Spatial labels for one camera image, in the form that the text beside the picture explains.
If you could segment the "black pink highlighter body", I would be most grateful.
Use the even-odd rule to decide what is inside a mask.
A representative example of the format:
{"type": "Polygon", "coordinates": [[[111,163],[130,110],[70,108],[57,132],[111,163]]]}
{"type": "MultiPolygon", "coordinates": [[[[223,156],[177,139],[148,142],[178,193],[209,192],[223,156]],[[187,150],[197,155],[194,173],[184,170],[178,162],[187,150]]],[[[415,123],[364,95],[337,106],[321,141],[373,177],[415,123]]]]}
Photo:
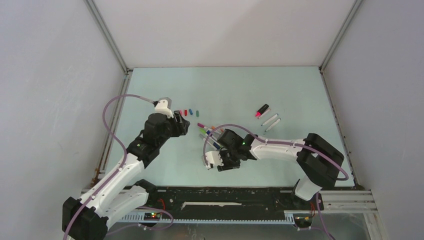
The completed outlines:
{"type": "Polygon", "coordinates": [[[259,108],[256,113],[255,113],[255,117],[259,118],[261,115],[264,114],[264,112],[269,108],[268,104],[264,104],[261,108],[259,108]]]}

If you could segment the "red capped white marker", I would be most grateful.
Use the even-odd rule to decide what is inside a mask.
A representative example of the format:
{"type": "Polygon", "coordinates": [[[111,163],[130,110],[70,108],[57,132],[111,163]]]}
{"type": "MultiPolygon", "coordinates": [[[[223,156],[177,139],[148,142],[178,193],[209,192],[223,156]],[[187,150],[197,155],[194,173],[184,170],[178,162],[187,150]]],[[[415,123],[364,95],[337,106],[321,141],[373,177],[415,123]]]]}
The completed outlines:
{"type": "Polygon", "coordinates": [[[257,119],[260,119],[260,118],[262,118],[263,116],[265,116],[268,112],[270,112],[270,110],[271,110],[271,108],[268,108],[267,110],[265,110],[261,115],[259,115],[258,117],[257,117],[257,119]]]}

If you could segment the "light blue capped marker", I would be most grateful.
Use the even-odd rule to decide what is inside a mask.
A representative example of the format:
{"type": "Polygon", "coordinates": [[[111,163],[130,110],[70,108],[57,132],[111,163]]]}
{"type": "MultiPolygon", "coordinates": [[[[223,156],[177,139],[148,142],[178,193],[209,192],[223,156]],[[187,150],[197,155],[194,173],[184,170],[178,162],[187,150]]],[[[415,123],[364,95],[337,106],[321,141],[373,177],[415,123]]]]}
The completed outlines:
{"type": "Polygon", "coordinates": [[[279,116],[279,114],[278,114],[278,113],[276,113],[276,114],[272,115],[269,119],[267,119],[265,122],[263,122],[263,123],[261,124],[261,126],[265,126],[265,125],[269,124],[272,120],[274,120],[274,119],[275,119],[275,118],[277,118],[278,116],[279,116]]]}

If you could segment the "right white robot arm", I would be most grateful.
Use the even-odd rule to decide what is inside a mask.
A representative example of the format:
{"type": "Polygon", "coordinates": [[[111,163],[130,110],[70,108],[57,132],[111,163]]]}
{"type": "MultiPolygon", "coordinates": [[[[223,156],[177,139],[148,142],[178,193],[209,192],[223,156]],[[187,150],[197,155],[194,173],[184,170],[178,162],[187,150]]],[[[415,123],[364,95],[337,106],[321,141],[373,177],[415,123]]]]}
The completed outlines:
{"type": "Polygon", "coordinates": [[[238,169],[242,161],[280,160],[295,163],[304,173],[294,185],[291,204],[304,209],[322,189],[333,188],[349,175],[343,154],[316,133],[294,140],[270,139],[249,132],[245,137],[225,129],[217,139],[219,150],[204,153],[204,164],[218,171],[238,169]]]}

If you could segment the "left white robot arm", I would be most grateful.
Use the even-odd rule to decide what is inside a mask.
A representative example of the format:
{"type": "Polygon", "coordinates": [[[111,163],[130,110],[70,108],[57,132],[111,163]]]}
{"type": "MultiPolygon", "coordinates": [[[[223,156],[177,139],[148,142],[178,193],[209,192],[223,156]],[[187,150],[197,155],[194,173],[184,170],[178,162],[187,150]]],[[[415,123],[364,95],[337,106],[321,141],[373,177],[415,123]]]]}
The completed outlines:
{"type": "Polygon", "coordinates": [[[185,136],[189,126],[190,122],[178,111],[174,111],[172,117],[150,114],[140,134],[124,148],[123,157],[113,170],[79,198],[69,197],[63,203],[63,238],[102,240],[110,228],[132,210],[156,206],[158,194],[148,189],[153,186],[148,181],[135,183],[127,193],[121,191],[147,169],[167,140],[185,136]]]}

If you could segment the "grey capped marker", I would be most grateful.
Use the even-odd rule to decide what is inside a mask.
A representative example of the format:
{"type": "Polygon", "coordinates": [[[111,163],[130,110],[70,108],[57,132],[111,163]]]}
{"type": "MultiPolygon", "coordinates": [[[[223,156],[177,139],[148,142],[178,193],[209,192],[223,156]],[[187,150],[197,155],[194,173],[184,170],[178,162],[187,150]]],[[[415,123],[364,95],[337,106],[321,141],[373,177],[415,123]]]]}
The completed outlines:
{"type": "Polygon", "coordinates": [[[212,148],[214,148],[215,150],[217,150],[214,146],[213,146],[213,141],[210,140],[206,140],[206,137],[204,135],[202,135],[201,133],[199,134],[199,137],[209,146],[211,146],[212,148]]]}

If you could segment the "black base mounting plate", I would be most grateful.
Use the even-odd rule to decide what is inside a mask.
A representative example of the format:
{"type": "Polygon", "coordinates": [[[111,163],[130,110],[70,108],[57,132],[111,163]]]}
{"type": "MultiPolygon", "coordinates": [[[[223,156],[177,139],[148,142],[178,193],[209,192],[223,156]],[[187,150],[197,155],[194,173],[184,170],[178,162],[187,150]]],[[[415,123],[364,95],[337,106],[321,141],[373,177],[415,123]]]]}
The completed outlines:
{"type": "Polygon", "coordinates": [[[183,187],[158,186],[146,205],[173,217],[283,219],[285,214],[313,214],[324,210],[322,196],[309,201],[296,198],[289,187],[183,187]]]}

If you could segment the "left aluminium frame post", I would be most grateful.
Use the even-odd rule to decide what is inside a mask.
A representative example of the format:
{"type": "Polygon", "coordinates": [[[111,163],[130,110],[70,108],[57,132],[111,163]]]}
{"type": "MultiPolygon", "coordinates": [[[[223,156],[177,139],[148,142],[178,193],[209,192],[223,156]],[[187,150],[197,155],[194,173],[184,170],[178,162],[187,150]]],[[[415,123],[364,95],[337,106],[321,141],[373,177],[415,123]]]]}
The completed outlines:
{"type": "MultiPolygon", "coordinates": [[[[125,94],[128,91],[128,86],[130,83],[130,78],[132,75],[132,70],[128,68],[128,65],[126,64],[117,44],[114,40],[112,33],[110,32],[106,21],[104,20],[100,9],[96,2],[94,0],[86,0],[85,4],[90,11],[91,15],[93,16],[94,22],[97,24],[101,34],[104,37],[105,42],[107,43],[108,47],[112,51],[115,59],[117,60],[120,69],[123,72],[123,80],[120,81],[120,86],[118,89],[118,94],[122,95],[125,94]]],[[[124,100],[119,99],[115,100],[113,104],[111,105],[112,109],[110,109],[111,117],[108,122],[108,126],[110,127],[111,131],[114,133],[117,129],[118,122],[120,119],[120,114],[123,109],[124,100]]],[[[102,152],[100,154],[100,158],[98,160],[98,163],[94,169],[94,175],[91,179],[90,186],[94,186],[96,183],[101,180],[101,177],[106,172],[106,166],[109,161],[109,156],[112,151],[114,139],[113,137],[107,133],[105,136],[104,143],[102,144],[102,152]]]]}

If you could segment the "aluminium frame post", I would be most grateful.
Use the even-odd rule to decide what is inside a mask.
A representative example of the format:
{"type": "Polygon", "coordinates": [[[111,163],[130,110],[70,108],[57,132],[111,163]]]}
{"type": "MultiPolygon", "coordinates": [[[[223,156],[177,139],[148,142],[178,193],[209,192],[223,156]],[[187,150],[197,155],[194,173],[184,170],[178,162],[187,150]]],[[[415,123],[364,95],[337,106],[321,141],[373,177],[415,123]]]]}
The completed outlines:
{"type": "MultiPolygon", "coordinates": [[[[122,95],[125,94],[128,91],[128,86],[130,83],[130,78],[132,75],[132,70],[128,68],[128,65],[126,64],[117,44],[114,40],[112,33],[110,32],[106,21],[104,20],[100,9],[96,2],[94,0],[86,0],[85,4],[90,11],[91,15],[93,16],[94,22],[97,24],[101,34],[104,37],[105,42],[107,43],[108,47],[112,51],[115,59],[117,60],[120,69],[123,72],[123,80],[120,81],[120,86],[118,89],[118,94],[122,95]]],[[[111,131],[114,133],[117,129],[118,122],[120,119],[120,114],[123,109],[124,100],[119,99],[115,100],[113,104],[111,105],[112,109],[110,109],[111,117],[108,122],[108,126],[110,127],[111,131]]],[[[107,133],[105,136],[104,143],[102,144],[102,152],[100,154],[100,158],[98,160],[98,163],[94,169],[94,175],[91,179],[90,186],[94,186],[96,183],[101,180],[101,177],[106,172],[106,166],[109,161],[109,156],[112,151],[114,139],[113,137],[107,133]]]]}
{"type": "Polygon", "coordinates": [[[332,44],[330,45],[330,48],[328,49],[321,65],[319,66],[320,73],[323,74],[328,67],[334,53],[336,52],[337,48],[339,47],[340,43],[343,40],[343,37],[347,33],[351,23],[355,19],[358,11],[360,10],[360,7],[364,3],[364,0],[355,0],[347,13],[344,21],[342,22],[342,25],[340,29],[338,30],[332,44]]]}

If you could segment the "right aluminium frame post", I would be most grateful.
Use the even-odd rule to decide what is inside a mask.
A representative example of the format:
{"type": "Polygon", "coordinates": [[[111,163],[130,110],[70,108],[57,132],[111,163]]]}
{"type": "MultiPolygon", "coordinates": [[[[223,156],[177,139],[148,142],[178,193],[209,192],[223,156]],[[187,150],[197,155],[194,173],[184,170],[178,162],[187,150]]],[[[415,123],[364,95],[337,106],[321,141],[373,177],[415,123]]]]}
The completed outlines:
{"type": "Polygon", "coordinates": [[[328,67],[334,53],[336,52],[337,48],[339,47],[340,43],[343,40],[343,37],[347,33],[351,23],[355,19],[358,11],[360,10],[360,7],[364,3],[364,0],[355,0],[347,13],[344,21],[342,22],[342,25],[340,29],[338,30],[332,44],[330,45],[330,48],[328,49],[321,65],[319,66],[320,73],[323,74],[328,67]]]}

